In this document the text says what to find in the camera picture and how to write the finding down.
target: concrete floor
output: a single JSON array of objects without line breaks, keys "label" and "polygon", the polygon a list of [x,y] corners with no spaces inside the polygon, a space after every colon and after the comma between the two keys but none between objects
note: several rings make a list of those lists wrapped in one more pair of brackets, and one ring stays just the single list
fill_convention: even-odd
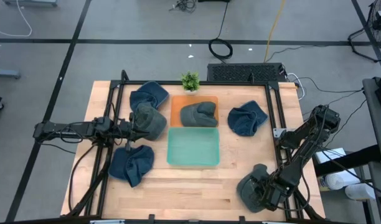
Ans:
[{"label": "concrete floor", "polygon": [[[212,39],[217,36],[225,4],[204,2],[193,14],[169,12],[175,0],[93,0],[85,18],[81,39]],[[365,17],[368,0],[358,1]],[[71,39],[85,0],[59,0],[58,8],[24,6],[33,28],[33,39]],[[232,1],[223,25],[222,39],[266,40],[280,0]],[[286,3],[273,40],[346,40],[362,27],[349,0],[292,0]],[[0,1],[0,29],[28,33],[15,5]],[[366,34],[357,38],[369,41]],[[287,45],[272,45],[270,52]],[[264,45],[234,45],[228,62],[262,62]],[[371,46],[358,47],[374,56]],[[68,44],[1,44],[0,68],[18,69],[20,80],[0,78],[0,222],[6,218],[32,149],[34,125],[44,116]],[[207,64],[219,63],[207,45],[194,44],[77,44],[59,93],[52,121],[81,121],[94,80],[118,79],[125,69],[132,80],[178,80],[187,70],[199,71],[206,79]],[[351,52],[348,46],[310,47],[277,54],[271,62],[282,62],[287,72],[311,77],[325,90],[356,90],[362,79],[381,76],[381,66]],[[303,112],[343,96],[321,93],[308,80],[302,81],[307,95],[300,101]],[[357,93],[331,108],[343,122],[364,100]],[[75,145],[57,144],[75,151]],[[337,135],[331,147],[358,151],[375,144],[370,116],[364,105]],[[57,217],[64,199],[73,155],[41,147],[16,220]],[[339,222],[365,223],[362,204],[348,200],[344,191],[322,194],[328,218]]]}]

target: orange tray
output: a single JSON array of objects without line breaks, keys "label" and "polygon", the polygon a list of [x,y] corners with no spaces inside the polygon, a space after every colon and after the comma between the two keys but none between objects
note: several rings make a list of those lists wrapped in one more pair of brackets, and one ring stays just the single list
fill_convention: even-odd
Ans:
[{"label": "orange tray", "polygon": [[171,127],[183,127],[181,123],[181,109],[184,106],[210,101],[215,103],[214,117],[219,122],[218,118],[218,98],[216,96],[173,96],[171,98]]}]

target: teal plastic tray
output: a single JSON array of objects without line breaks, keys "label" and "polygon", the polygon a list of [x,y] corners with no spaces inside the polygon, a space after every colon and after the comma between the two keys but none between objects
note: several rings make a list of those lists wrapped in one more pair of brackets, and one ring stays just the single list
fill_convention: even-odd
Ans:
[{"label": "teal plastic tray", "polygon": [[216,166],[220,163],[217,128],[170,128],[167,162],[177,166]]}]

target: blue towel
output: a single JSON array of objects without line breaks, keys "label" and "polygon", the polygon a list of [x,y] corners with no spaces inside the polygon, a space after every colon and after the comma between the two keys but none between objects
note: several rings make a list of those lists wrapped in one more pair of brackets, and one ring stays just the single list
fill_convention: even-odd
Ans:
[{"label": "blue towel", "polygon": [[249,101],[240,108],[233,108],[228,115],[228,125],[240,136],[254,136],[257,128],[266,120],[268,115],[261,110],[256,101]]},{"label": "blue towel", "polygon": [[131,187],[137,186],[142,176],[152,169],[154,153],[149,146],[140,146],[126,151],[125,147],[116,149],[109,167],[109,175],[128,181]]},{"label": "blue towel", "polygon": [[133,111],[140,103],[150,103],[154,109],[168,98],[168,92],[157,82],[150,81],[142,85],[138,90],[132,91],[129,96],[129,105]]}]

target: wooden tabletop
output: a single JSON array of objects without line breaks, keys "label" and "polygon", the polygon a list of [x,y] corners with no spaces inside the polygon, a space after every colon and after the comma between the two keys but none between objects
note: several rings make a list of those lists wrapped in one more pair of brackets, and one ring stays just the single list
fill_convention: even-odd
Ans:
[{"label": "wooden tabletop", "polygon": [[[88,103],[85,121],[103,116],[109,92],[109,81],[95,81]],[[163,85],[171,96],[183,95],[180,85]],[[125,85],[121,103],[120,118],[128,119],[129,95],[139,85]],[[288,128],[297,128],[303,123],[294,83],[280,83],[280,94]],[[103,218],[148,219],[155,214],[158,220],[238,220],[244,216],[247,221],[270,220],[284,221],[282,210],[271,212],[264,210],[252,213],[247,210],[236,194],[239,181],[250,173],[255,164],[265,164],[268,172],[276,169],[276,159],[272,140],[272,128],[267,121],[258,128],[253,137],[241,137],[232,132],[226,122],[233,107],[255,100],[261,109],[268,114],[268,107],[263,86],[201,86],[198,95],[217,96],[219,98],[220,164],[209,169],[181,169],[167,163],[167,131],[170,124],[171,98],[160,108],[160,113],[167,118],[167,127],[157,141],[140,139],[133,144],[152,147],[155,160],[152,170],[142,182],[131,188],[127,182],[109,178]],[[116,102],[117,91],[113,98]],[[275,121],[280,127],[275,94],[271,91],[275,111]],[[90,141],[78,145],[74,162],[90,147]],[[73,178],[72,204],[75,205],[90,185],[96,149],[87,155],[79,164]],[[316,181],[314,166],[309,161],[304,174],[311,190],[310,205],[324,217],[324,210]],[[300,191],[306,197],[306,188],[301,181]],[[93,200],[92,213],[96,213],[99,189]],[[68,194],[63,202],[62,214],[68,213]]]}]

